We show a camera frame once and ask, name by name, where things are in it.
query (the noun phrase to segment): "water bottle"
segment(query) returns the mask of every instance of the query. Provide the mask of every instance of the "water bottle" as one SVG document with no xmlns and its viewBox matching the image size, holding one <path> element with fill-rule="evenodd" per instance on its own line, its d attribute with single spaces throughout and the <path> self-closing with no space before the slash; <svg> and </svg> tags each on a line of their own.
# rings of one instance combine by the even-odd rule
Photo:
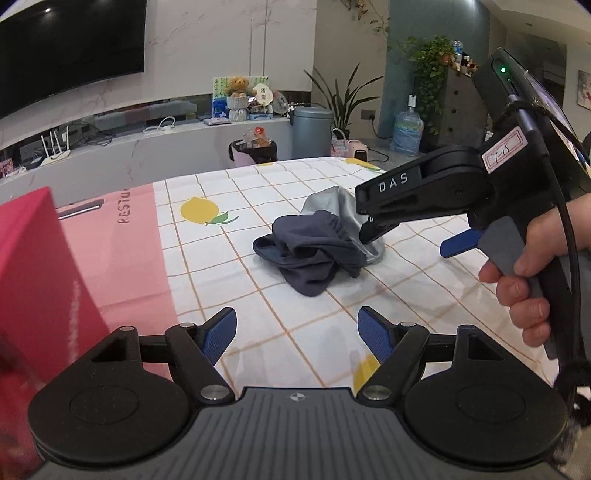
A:
<svg viewBox="0 0 591 480">
<path fill-rule="evenodd" d="M 463 51 L 464 51 L 464 44 L 461 41 L 454 40 L 453 43 L 452 43 L 452 46 L 453 46 L 453 51 L 456 53 L 456 55 L 458 53 L 463 53 Z"/>
<path fill-rule="evenodd" d="M 421 117 L 414 111 L 417 106 L 417 97 L 410 95 L 408 97 L 408 110 L 396 115 L 394 124 L 394 134 L 390 150 L 416 157 L 418 155 L 418 146 L 423 136 L 425 123 Z"/>
</svg>

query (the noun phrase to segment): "trash can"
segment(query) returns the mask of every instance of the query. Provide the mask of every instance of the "trash can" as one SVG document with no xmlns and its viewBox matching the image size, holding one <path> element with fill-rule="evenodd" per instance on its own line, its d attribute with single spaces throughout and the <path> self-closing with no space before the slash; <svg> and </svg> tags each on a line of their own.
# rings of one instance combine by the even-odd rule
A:
<svg viewBox="0 0 591 480">
<path fill-rule="evenodd" d="M 332 122 L 332 111 L 324 107 L 296 107 L 291 113 L 292 158 L 330 157 Z"/>
<path fill-rule="evenodd" d="M 234 168 L 270 163 L 277 161 L 277 144 L 271 140 L 269 147 L 247 147 L 243 140 L 236 140 L 228 145 L 228 155 L 234 162 Z"/>
</svg>

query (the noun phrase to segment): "metal screw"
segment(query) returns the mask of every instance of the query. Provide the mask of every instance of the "metal screw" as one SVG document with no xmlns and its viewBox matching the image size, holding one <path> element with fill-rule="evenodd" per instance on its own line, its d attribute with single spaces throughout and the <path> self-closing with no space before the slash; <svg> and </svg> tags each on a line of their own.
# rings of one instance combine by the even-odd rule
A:
<svg viewBox="0 0 591 480">
<path fill-rule="evenodd" d="M 363 396 L 368 400 L 386 400 L 392 395 L 392 390 L 383 385 L 370 385 L 363 389 Z"/>
<path fill-rule="evenodd" d="M 206 400 L 220 401 L 228 396 L 230 390 L 223 385 L 208 385 L 201 389 L 201 396 Z"/>
</svg>

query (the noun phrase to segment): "lemon print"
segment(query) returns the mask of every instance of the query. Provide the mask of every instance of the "lemon print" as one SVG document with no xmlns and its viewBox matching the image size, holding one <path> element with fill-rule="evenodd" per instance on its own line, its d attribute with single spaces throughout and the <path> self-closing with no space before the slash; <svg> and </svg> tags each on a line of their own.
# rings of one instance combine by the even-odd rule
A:
<svg viewBox="0 0 591 480">
<path fill-rule="evenodd" d="M 212 223 L 218 225 L 225 225 L 232 223 L 238 217 L 228 220 L 228 213 L 220 214 L 219 207 L 211 200 L 193 197 L 192 199 L 183 203 L 181 207 L 181 216 L 193 223 L 201 223 L 202 225 L 211 225 Z"/>
<path fill-rule="evenodd" d="M 360 167 L 367 168 L 371 171 L 382 171 L 381 168 L 378 168 L 375 165 L 367 163 L 366 161 L 360 160 L 358 158 L 347 158 L 347 160 L 345 160 L 345 163 L 348 163 L 349 165 L 359 165 Z"/>
<path fill-rule="evenodd" d="M 357 392 L 365 385 L 365 382 L 371 377 L 379 367 L 379 362 L 373 355 L 368 355 L 365 360 L 361 362 L 357 370 L 353 374 L 353 393 Z"/>
</svg>

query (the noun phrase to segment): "label sticker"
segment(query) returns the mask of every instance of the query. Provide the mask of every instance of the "label sticker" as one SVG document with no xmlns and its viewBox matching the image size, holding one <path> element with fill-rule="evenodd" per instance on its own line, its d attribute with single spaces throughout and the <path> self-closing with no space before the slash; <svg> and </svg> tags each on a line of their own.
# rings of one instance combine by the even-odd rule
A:
<svg viewBox="0 0 591 480">
<path fill-rule="evenodd" d="M 491 173 L 527 146 L 521 128 L 515 127 L 482 156 L 486 171 Z"/>
<path fill-rule="evenodd" d="M 556 130 L 556 133 L 558 133 L 558 136 L 562 139 L 562 141 L 566 145 L 566 148 L 568 148 L 570 150 L 570 152 L 573 154 L 573 157 L 575 158 L 575 160 L 579 161 L 579 156 L 577 155 L 577 151 L 575 150 L 573 143 L 568 138 L 566 138 L 564 136 L 564 134 L 558 129 L 558 127 L 556 125 L 554 125 L 554 122 L 550 122 L 550 123 L 554 127 L 554 130 Z"/>
</svg>

